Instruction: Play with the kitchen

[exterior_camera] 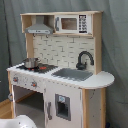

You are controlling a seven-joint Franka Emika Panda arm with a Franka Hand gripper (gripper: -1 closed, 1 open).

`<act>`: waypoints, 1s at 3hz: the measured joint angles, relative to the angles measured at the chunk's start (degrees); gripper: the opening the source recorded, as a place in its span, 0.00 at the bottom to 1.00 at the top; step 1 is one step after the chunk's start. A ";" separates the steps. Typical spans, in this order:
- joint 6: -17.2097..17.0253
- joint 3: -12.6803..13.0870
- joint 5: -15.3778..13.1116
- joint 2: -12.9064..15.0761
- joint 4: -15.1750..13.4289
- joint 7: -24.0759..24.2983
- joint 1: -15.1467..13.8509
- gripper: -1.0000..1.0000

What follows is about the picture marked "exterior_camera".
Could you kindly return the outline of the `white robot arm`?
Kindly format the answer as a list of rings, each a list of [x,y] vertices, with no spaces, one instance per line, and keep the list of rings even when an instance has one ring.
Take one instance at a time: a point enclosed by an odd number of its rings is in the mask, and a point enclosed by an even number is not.
[[[26,115],[13,119],[0,119],[0,128],[37,128],[34,121]]]

